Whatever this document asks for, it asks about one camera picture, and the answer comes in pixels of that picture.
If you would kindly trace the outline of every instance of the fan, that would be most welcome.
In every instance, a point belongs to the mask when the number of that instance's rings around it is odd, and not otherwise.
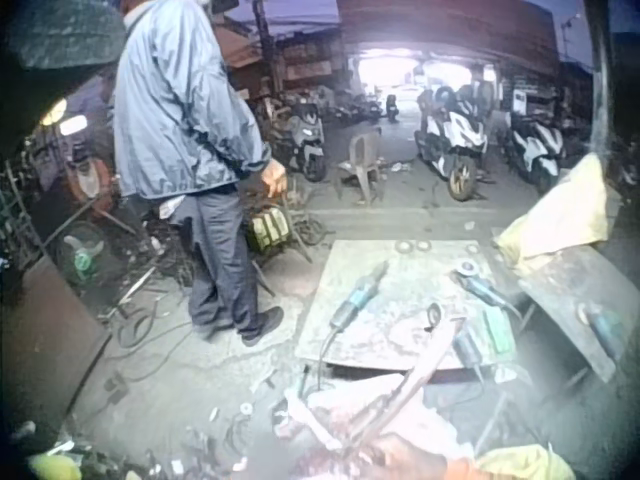
[[[98,227],[89,222],[74,222],[58,242],[58,268],[70,283],[86,284],[99,273],[99,258],[107,251],[104,233]]]

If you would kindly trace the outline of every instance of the person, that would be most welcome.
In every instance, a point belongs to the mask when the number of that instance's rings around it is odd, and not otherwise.
[[[179,228],[193,253],[195,332],[209,338],[235,327],[254,346],[283,312],[257,311],[237,183],[260,172],[274,197],[286,190],[284,167],[271,159],[255,118],[229,85],[196,0],[124,0],[121,9],[127,43],[116,76],[114,137],[122,194],[160,203],[160,218]]]
[[[375,440],[370,453],[374,462],[362,472],[368,480],[515,480],[478,470],[469,460],[425,452],[396,434]]]

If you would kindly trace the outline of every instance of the metal plate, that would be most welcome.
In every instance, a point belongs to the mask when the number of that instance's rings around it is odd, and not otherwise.
[[[604,382],[611,380],[616,366],[591,328],[580,321],[576,309],[580,303],[593,302],[615,312],[628,341],[640,316],[638,289],[588,246],[562,250],[519,284],[558,324],[594,372]]]
[[[383,370],[408,370],[425,348],[427,308],[440,302],[447,315],[466,314],[469,327],[482,353],[484,364],[513,359],[514,351],[498,355],[483,321],[484,304],[455,285],[449,273],[461,258],[473,258],[481,275],[493,281],[489,264],[478,248],[470,255],[475,241],[432,241],[429,252],[414,250],[400,254],[395,241],[337,240],[325,265],[320,285],[304,324],[296,355],[318,360],[321,344],[329,332],[329,321],[348,297],[357,280],[369,274],[380,262],[389,261],[389,271],[380,291],[354,323],[336,338],[325,360],[330,364]],[[509,320],[504,317],[510,331]],[[440,368],[461,368],[450,351]]]

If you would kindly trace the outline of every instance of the scooter wheel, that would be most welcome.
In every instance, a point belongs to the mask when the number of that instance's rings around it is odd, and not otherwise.
[[[311,155],[302,169],[302,174],[311,183],[318,183],[327,176],[327,162],[323,156]]]
[[[534,171],[533,173],[533,182],[536,186],[536,190],[538,190],[538,194],[542,197],[547,194],[549,190],[551,190],[556,182],[558,181],[557,177],[551,175],[540,163],[535,162],[533,165]]]
[[[471,157],[458,156],[449,175],[449,194],[458,202],[466,202],[476,191],[478,167]]]

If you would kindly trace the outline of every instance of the man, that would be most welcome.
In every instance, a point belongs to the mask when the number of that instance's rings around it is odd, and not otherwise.
[[[253,346],[282,321],[257,313],[257,288],[236,184],[261,172],[286,189],[255,119],[227,80],[196,0],[124,0],[127,44],[118,65],[114,137],[122,194],[158,201],[195,256],[189,313],[201,337],[235,327]]]

